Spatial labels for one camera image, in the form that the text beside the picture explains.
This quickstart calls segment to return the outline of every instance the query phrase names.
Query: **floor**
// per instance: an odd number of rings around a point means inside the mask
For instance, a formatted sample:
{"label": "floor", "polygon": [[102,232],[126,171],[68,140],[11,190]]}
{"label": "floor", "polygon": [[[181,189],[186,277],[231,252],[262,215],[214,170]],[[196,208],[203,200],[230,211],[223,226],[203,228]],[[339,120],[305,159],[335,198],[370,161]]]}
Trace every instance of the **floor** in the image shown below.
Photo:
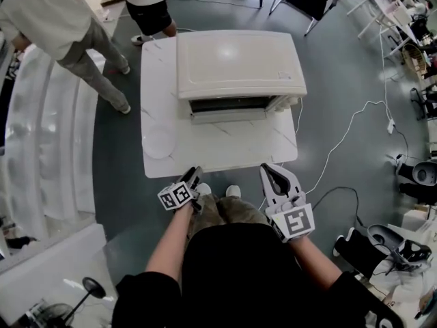
{"label": "floor", "polygon": [[[258,0],[228,1],[257,7]],[[371,18],[364,8],[347,17],[346,12],[360,0],[340,0],[322,22],[303,37],[310,20],[300,12],[280,5],[272,16],[272,0],[261,10],[198,1],[169,0],[169,11],[179,27],[209,29],[263,29],[290,33],[294,39],[308,89],[297,134],[299,157],[284,166],[294,172],[303,189],[312,189],[324,167],[329,150],[345,133],[355,111],[367,100],[384,99],[384,82],[379,27],[374,26],[360,41],[356,37]],[[107,257],[113,280],[127,273],[139,273],[164,232],[171,213],[163,210],[156,194],[175,178],[150,180],[143,172],[139,110],[140,48],[130,37],[139,33],[135,22],[121,17],[114,41],[127,56],[132,72],[123,76],[106,65],[104,74],[126,94],[130,115],[116,113],[99,100],[94,137],[94,193],[97,221],[105,227],[109,244]],[[384,41],[384,50],[389,45]],[[414,82],[397,68],[398,61],[386,60],[386,72],[397,79],[386,83],[388,102],[397,128],[409,145],[411,156],[426,156],[427,131],[409,101]],[[292,108],[297,125],[299,106]],[[359,195],[359,213],[367,225],[399,224],[400,216],[414,200],[399,195],[388,156],[406,152],[401,135],[387,133],[383,105],[368,106],[355,117],[345,141],[330,156],[317,189],[307,196],[313,205],[336,186],[354,187]],[[240,185],[245,200],[259,206],[263,200],[258,167],[206,174],[203,181],[222,195],[230,184]],[[355,195],[351,191],[331,193],[317,207],[315,232],[311,239],[331,254],[335,239],[354,225]]]}

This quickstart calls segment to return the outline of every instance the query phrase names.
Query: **white table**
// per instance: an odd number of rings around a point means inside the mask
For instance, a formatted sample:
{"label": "white table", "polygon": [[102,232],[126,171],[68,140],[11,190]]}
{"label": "white table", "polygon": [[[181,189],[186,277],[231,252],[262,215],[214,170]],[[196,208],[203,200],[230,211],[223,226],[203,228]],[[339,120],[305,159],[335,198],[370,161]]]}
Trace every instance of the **white table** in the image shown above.
{"label": "white table", "polygon": [[182,175],[195,165],[213,172],[294,161],[298,156],[290,110],[265,120],[191,124],[188,105],[177,99],[176,38],[146,42],[142,49],[142,138],[157,124],[175,133],[176,147],[163,159],[143,151],[149,178]]}
{"label": "white table", "polygon": [[[365,2],[367,2],[369,0],[363,0],[361,1],[357,6],[355,6],[354,8],[352,8],[348,13],[347,16],[349,16],[353,11],[355,11],[357,8],[359,8],[360,6],[362,6],[362,4],[364,4]],[[405,40],[403,40],[394,50],[392,50],[386,57],[390,57],[391,55],[393,55],[396,51],[400,50],[400,48],[405,45],[408,41],[412,40],[413,42],[415,42],[416,44],[418,44],[419,42],[417,41],[416,37],[414,36],[414,33],[412,32],[411,28],[408,25],[401,25],[398,20],[393,16],[392,13],[386,13],[387,8],[390,6],[390,2],[388,2],[387,0],[373,0],[375,1],[376,5],[378,6],[378,8],[380,9],[380,13],[377,14],[365,27],[364,29],[358,34],[358,39],[361,39],[361,37],[363,36],[363,34],[370,28],[370,26],[372,25],[372,23],[374,23],[375,21],[377,21],[380,18],[387,18],[390,23],[393,24],[393,26],[399,27],[407,36],[408,38],[406,38]]]}

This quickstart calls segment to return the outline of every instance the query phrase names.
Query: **white toaster oven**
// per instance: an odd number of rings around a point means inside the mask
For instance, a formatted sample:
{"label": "white toaster oven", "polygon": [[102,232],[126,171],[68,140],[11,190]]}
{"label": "white toaster oven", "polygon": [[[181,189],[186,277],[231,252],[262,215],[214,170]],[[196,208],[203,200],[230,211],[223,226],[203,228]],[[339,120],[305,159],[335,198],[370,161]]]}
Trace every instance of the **white toaster oven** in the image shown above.
{"label": "white toaster oven", "polygon": [[177,36],[178,98],[195,124],[261,120],[307,94],[293,39],[271,31]]}

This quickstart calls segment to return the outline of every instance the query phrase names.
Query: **camouflage pants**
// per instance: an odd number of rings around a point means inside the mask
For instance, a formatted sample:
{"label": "camouflage pants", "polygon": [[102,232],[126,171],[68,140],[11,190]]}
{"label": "camouflage pants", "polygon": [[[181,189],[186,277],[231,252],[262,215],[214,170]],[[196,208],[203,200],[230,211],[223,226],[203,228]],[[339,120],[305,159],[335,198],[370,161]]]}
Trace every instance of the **camouflage pants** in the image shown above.
{"label": "camouflage pants", "polygon": [[202,213],[195,215],[188,233],[191,238],[198,231],[226,223],[263,223],[269,225],[266,216],[252,204],[238,197],[218,199],[215,195],[202,195],[199,198]]}

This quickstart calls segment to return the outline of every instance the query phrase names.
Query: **gray pants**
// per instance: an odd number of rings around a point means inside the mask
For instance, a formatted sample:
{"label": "gray pants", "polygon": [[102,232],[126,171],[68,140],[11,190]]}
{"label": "gray pants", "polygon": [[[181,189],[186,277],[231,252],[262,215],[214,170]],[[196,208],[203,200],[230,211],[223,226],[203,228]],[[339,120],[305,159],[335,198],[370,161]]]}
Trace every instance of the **gray pants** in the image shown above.
{"label": "gray pants", "polygon": [[126,97],[100,73],[87,54],[88,49],[98,51],[121,71],[129,67],[126,58],[115,48],[106,31],[94,19],[91,19],[91,25],[85,37],[79,42],[73,42],[67,55],[58,61],[59,65],[82,78],[118,111],[127,110],[129,104]]}
{"label": "gray pants", "polygon": [[267,217],[252,204],[243,202],[238,197],[224,197],[202,195],[199,204],[203,206],[202,213],[195,215],[188,235],[191,238],[198,231],[211,226],[226,223],[262,223],[269,225]]}

